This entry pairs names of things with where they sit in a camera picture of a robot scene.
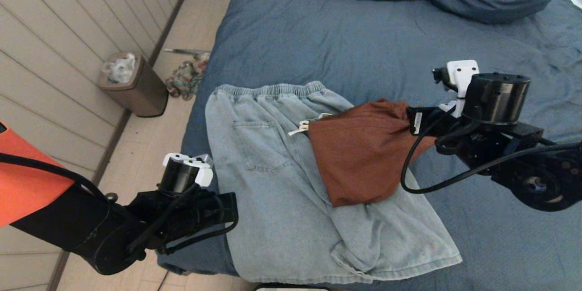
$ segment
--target bed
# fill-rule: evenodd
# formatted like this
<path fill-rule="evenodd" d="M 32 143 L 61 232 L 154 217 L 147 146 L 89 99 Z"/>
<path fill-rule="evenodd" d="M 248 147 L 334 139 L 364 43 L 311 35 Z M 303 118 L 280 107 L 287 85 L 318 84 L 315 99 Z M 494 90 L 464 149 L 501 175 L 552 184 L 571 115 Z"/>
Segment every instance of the bed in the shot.
<path fill-rule="evenodd" d="M 451 100 L 430 70 L 475 59 L 481 72 L 523 74 L 532 84 L 521 121 L 555 142 L 582 137 L 582 11 L 551 0 L 537 14 L 486 25 L 429 1 L 231 0 L 183 138 L 182 152 L 209 153 L 204 109 L 219 85 L 248 88 L 321 81 L 357 105 L 387 98 L 434 106 Z M 434 149 L 416 161 L 420 186 L 466 167 Z M 210 186 L 218 190 L 220 181 Z M 351 291 L 575 290 L 582 272 L 582 205 L 546 213 L 474 176 L 426 196 L 464 262 L 402 281 L 327 285 Z M 225 236 L 158 263 L 174 271 L 237 275 Z"/>

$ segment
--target plastic bag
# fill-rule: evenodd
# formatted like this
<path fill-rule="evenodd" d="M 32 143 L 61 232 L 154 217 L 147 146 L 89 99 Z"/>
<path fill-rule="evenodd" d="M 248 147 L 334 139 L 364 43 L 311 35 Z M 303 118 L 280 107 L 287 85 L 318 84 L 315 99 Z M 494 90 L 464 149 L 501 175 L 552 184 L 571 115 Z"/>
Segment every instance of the plastic bag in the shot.
<path fill-rule="evenodd" d="M 101 66 L 101 71 L 107 75 L 107 79 L 112 83 L 127 83 L 131 80 L 131 74 L 135 67 L 135 55 L 127 53 L 127 57 L 116 59 L 114 62 L 107 61 Z"/>

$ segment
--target floor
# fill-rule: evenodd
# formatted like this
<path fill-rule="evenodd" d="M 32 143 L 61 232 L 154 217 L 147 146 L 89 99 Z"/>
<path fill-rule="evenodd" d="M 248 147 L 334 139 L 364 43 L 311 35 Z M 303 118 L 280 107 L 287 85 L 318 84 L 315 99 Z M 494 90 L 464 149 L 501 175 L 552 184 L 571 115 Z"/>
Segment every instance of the floor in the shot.
<path fill-rule="evenodd" d="M 164 47 L 211 50 L 218 25 L 230 0 L 185 0 Z M 165 79 L 189 57 L 162 52 L 154 70 Z M 170 98 L 162 117 L 132 115 L 100 181 L 104 192 L 116 192 L 128 204 L 139 191 L 156 188 L 168 152 L 179 152 L 194 100 Z M 71 254 L 58 291 L 157 291 L 166 274 L 150 251 L 147 258 L 112 276 L 97 274 L 83 259 Z M 251 291 L 256 284 L 227 275 L 170 274 L 162 291 Z"/>

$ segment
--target brown fabric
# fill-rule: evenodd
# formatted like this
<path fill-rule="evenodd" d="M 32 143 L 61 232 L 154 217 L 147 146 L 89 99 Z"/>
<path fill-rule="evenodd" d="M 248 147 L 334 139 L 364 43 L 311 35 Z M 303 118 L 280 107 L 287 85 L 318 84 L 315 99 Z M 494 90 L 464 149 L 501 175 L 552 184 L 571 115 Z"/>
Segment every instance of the brown fabric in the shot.
<path fill-rule="evenodd" d="M 416 137 L 406 102 L 367 102 L 309 123 L 317 166 L 333 206 L 377 202 L 400 184 L 402 165 Z M 415 160 L 434 144 L 424 138 Z"/>

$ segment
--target white wall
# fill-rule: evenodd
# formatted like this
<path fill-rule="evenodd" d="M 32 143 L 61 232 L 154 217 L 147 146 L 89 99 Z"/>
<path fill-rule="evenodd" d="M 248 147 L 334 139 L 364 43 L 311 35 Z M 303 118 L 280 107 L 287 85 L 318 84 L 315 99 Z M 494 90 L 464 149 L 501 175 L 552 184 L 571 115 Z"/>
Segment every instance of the white wall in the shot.
<path fill-rule="evenodd" d="M 96 86 L 117 51 L 151 55 L 177 0 L 0 0 L 0 120 L 92 179 L 123 109 Z M 60 250 L 0 229 L 0 291 L 44 290 Z"/>

